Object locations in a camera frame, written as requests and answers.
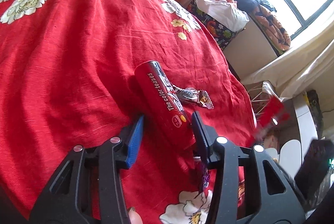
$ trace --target red bedsheet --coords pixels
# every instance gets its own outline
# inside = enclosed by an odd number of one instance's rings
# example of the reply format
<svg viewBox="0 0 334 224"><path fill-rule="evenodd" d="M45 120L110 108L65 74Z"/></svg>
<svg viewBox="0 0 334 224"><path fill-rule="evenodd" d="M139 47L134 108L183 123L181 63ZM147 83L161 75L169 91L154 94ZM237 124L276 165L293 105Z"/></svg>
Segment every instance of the red bedsheet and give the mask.
<svg viewBox="0 0 334 224"><path fill-rule="evenodd" d="M24 216L75 145L100 145L150 112L134 78L144 61L159 61L177 86L208 91L214 110L185 105L188 114L199 110L238 145L249 140L245 89L210 33L165 2L0 0L0 184ZM127 205L160 223L167 205L185 204L182 191L197 190L194 174L192 149L176 150L149 121L123 174Z"/></svg>

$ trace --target red cylindrical container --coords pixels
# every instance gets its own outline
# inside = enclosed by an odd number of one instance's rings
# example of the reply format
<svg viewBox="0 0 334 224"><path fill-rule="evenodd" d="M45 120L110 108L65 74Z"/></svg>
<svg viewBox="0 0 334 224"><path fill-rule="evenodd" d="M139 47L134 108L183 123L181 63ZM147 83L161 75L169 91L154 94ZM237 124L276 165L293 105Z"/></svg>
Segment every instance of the red cylindrical container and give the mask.
<svg viewBox="0 0 334 224"><path fill-rule="evenodd" d="M181 149L193 143L190 121L159 62L140 64L135 76L151 108L152 116L167 139Z"/></svg>

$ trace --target white curtain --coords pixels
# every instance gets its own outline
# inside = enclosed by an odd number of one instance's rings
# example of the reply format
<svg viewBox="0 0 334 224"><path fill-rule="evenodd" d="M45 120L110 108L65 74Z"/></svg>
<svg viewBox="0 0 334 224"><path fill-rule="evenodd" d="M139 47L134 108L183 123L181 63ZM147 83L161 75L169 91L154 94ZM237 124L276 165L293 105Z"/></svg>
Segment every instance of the white curtain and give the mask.
<svg viewBox="0 0 334 224"><path fill-rule="evenodd" d="M334 65L334 3L328 10L332 10L332 13L325 23L322 25L314 23L307 28L315 35L314 37L304 42L304 37L301 37L296 46L241 82L253 84L269 80L280 97L292 98L308 88L319 76L332 70Z"/></svg>

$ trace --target brown candy wrapper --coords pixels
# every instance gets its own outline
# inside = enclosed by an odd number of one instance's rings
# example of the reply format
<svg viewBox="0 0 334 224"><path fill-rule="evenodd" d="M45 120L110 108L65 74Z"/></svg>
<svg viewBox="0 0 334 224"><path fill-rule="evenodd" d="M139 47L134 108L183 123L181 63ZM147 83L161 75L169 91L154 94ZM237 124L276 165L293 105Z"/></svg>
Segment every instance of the brown candy wrapper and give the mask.
<svg viewBox="0 0 334 224"><path fill-rule="evenodd" d="M193 103L207 109L213 109L213 103L206 91L196 90L193 87L185 89L173 85L174 91L181 102Z"/></svg>

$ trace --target floral patterned fabric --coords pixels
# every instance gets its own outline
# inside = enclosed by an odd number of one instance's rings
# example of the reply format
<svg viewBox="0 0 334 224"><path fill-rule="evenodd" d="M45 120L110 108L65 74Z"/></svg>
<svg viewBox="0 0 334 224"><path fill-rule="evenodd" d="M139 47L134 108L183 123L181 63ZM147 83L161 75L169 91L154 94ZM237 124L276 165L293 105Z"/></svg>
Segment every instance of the floral patterned fabric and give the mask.
<svg viewBox="0 0 334 224"><path fill-rule="evenodd" d="M171 82L208 91L215 109L200 110L205 124L237 145L251 141L247 92L192 14L174 0L0 0L0 37L0 184L26 218L75 145L98 146L144 113L137 161L121 174L127 206L145 224L204 224L214 171L195 197L193 144L171 146L134 80L136 66L159 61ZM197 107L184 109L190 117Z"/></svg>
<svg viewBox="0 0 334 224"><path fill-rule="evenodd" d="M204 24L221 50L224 50L224 48L231 42L231 40L234 39L238 33L240 33L240 31L232 32L226 26L212 18L210 15L199 10L196 6L195 0L191 0L187 10Z"/></svg>

